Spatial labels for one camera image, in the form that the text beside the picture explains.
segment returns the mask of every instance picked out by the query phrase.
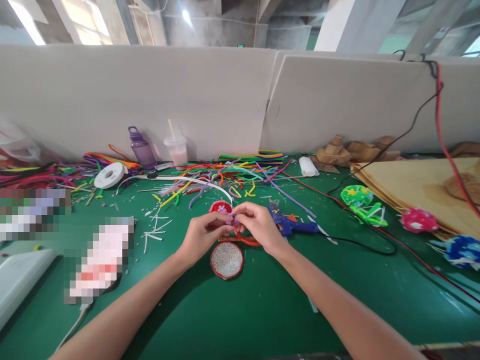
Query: green table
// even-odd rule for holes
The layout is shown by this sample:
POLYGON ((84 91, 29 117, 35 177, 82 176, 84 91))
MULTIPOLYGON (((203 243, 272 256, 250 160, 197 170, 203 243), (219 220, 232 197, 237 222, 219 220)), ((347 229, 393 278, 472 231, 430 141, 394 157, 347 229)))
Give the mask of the green table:
MULTIPOLYGON (((298 176, 300 168, 294 164, 287 172, 298 176)), ((326 192, 346 174, 347 171, 342 170, 340 175, 322 173, 302 180, 326 192)), ((357 183, 350 179, 345 186, 357 183)), ((379 249, 389 248, 383 238, 366 230, 327 197, 308 188, 299 189, 301 185, 296 181, 283 180, 278 184, 311 209, 329 235, 354 239, 379 249)), ((31 251, 41 244, 64 256, 57 258, 0 332, 0 357, 46 359, 53 353, 79 315, 79 305, 63 304, 69 271, 73 271, 93 233, 106 223, 107 217, 138 219, 129 274, 122 276, 118 288, 96 300, 83 325, 171 255, 181 244, 190 218, 205 214, 211 203, 222 196, 212 189, 197 200, 191 210, 188 204, 194 194, 184 195, 178 207, 166 206, 160 214, 173 222, 164 228, 163 241, 149 240, 144 255, 141 235, 152 225, 145 213, 154 207, 156 200, 150 192, 137 191, 159 185, 158 181, 140 180, 118 196, 113 196, 113 190, 106 190, 103 199, 94 199, 88 207, 85 201, 75 204, 73 213, 62 218, 59 232, 44 233, 39 241, 15 242, 2 250, 12 255, 31 251), (109 206, 113 203, 119 211, 109 206)), ((273 200, 280 200, 282 212, 295 213, 307 221, 302 209, 270 186, 257 183, 253 193, 256 197, 249 197, 249 201, 267 206, 269 198, 262 197, 271 196, 273 200)), ((479 296, 480 274, 450 265, 426 245, 432 236, 404 230, 393 209, 387 209, 385 218, 391 234, 444 276, 479 296)), ((346 242, 334 245, 318 235, 297 234, 290 242, 411 343, 480 339, 478 304, 425 269, 405 249, 400 248, 397 255, 387 257, 346 242)), ((167 292, 133 339, 124 358, 246 359, 345 352, 327 320, 313 313, 307 296, 288 273, 262 248, 243 244, 240 247, 245 264, 239 276, 228 281, 215 276, 210 268, 210 253, 207 253, 167 292)))

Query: tape roll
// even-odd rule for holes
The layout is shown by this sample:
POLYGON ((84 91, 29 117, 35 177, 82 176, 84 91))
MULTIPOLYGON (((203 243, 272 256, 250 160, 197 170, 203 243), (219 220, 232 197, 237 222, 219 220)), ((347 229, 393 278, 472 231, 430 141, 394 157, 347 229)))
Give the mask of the tape roll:
POLYGON ((303 176, 318 176, 319 171, 309 157, 301 157, 298 161, 300 163, 300 170, 303 176))
POLYGON ((114 162, 98 173, 93 181, 93 185, 98 189, 111 188, 118 183, 126 173, 127 169, 122 163, 114 162))

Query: ceiling light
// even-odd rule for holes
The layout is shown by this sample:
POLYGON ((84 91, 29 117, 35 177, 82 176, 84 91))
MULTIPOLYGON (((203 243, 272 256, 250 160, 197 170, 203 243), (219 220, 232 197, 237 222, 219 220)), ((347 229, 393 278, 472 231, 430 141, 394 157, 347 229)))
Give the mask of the ceiling light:
POLYGON ((189 27, 193 29, 194 25, 192 24, 192 21, 190 20, 190 14, 187 10, 183 10, 181 12, 181 15, 183 16, 183 20, 188 24, 189 27))
POLYGON ((35 25, 34 19, 30 15, 30 13, 27 11, 27 9, 17 2, 9 1, 9 3, 13 11, 15 12, 16 16, 18 17, 18 19, 23 24, 23 27, 25 27, 25 30, 30 35, 33 42, 36 45, 45 45, 45 41, 42 35, 40 35, 39 30, 37 29, 37 26, 35 25))

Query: glue gun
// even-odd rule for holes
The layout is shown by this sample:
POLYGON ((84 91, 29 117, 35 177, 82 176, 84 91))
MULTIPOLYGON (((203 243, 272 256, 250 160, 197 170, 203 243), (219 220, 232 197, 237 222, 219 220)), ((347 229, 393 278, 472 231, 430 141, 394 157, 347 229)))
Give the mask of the glue gun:
POLYGON ((271 217, 278 226, 278 230, 283 237, 292 235, 292 230, 312 234, 319 232, 319 227, 316 222, 295 222, 286 218, 280 211, 277 204, 273 201, 270 201, 270 204, 268 204, 268 209, 270 210, 271 217))

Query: hand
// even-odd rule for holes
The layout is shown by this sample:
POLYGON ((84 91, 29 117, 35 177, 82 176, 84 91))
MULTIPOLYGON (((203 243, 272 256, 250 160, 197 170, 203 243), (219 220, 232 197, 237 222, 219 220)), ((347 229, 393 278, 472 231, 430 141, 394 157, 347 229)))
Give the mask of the hand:
POLYGON ((193 266, 212 247, 215 240, 221 235, 228 236, 234 231, 232 226, 225 224, 231 221, 233 218, 219 212, 210 212, 192 218, 177 253, 187 261, 189 266, 193 266))
POLYGON ((242 225, 240 231, 246 227, 270 255, 275 256, 277 250, 288 244, 266 207, 244 202, 234 208, 231 214, 242 225))

